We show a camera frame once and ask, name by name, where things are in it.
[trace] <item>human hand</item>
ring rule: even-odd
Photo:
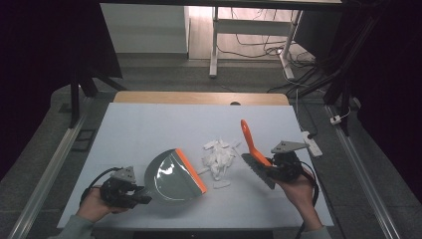
[[[304,172],[311,175],[306,169],[304,169]],[[300,175],[292,182],[274,181],[283,188],[288,199],[298,209],[304,219],[306,230],[313,231],[321,229],[322,223],[313,205],[314,188],[311,182],[303,175]]]
[[[109,213],[120,213],[124,211],[127,211],[127,208],[106,205],[102,200],[100,189],[93,187],[81,204],[77,215],[96,223]]]

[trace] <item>sleeve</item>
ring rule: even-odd
[[[59,235],[48,239],[93,239],[94,237],[91,236],[93,228],[94,223],[90,220],[72,215],[63,231]]]
[[[302,233],[302,239],[331,239],[331,236],[326,230],[326,227],[322,227],[320,230],[309,231]]]

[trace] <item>white table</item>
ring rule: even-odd
[[[90,155],[69,199],[58,227],[74,214],[84,189],[97,175],[114,166],[134,166],[137,184],[144,170],[160,153],[175,147],[183,150],[192,165],[202,168],[202,146],[213,139],[241,140],[241,153],[248,152],[240,120],[248,122],[255,146],[264,156],[280,140],[303,141],[292,107],[110,104]],[[311,163],[306,149],[300,160]],[[96,224],[123,230],[171,229],[274,229],[300,226],[302,218],[279,187],[271,190],[241,158],[226,172],[231,185],[213,189],[210,174],[201,175],[208,191],[181,206],[151,201]],[[323,194],[316,205],[324,225],[333,225]]]

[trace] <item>table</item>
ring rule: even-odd
[[[232,102],[241,106],[228,105]],[[271,156],[271,148],[281,139],[303,141],[293,108],[287,104],[285,96],[268,94],[118,93],[108,106],[58,227],[66,225],[82,191],[106,169],[133,165],[137,184],[142,185],[149,162],[173,147],[180,147],[194,168],[201,168],[203,144],[220,138],[243,141],[240,119],[247,120],[255,145],[265,156]],[[246,143],[238,150],[248,152]],[[297,155],[311,163],[306,149]],[[187,204],[163,206],[152,200],[106,217],[96,226],[141,231],[272,230],[302,224],[283,190],[268,188],[242,159],[235,159],[226,176],[231,185],[214,189],[212,176],[201,174],[208,191]],[[316,210],[323,224],[333,225],[323,194]]]
[[[101,3],[269,8],[312,11],[347,11],[356,5],[338,0],[100,0]]]
[[[318,0],[306,1],[314,3],[341,4],[340,0]],[[210,78],[217,77],[217,38],[218,34],[243,34],[243,35],[268,35],[287,37],[283,50],[280,50],[279,58],[287,80],[295,78],[288,60],[288,53],[302,15],[300,10],[292,22],[258,21],[258,20],[237,20],[219,19],[218,7],[213,8],[213,42],[210,60]]]

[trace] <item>power strip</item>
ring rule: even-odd
[[[322,151],[317,146],[317,143],[311,138],[308,138],[310,133],[308,131],[303,131],[302,136],[304,137],[305,143],[308,145],[308,149],[310,150],[311,154],[314,157],[318,157],[322,155]]]

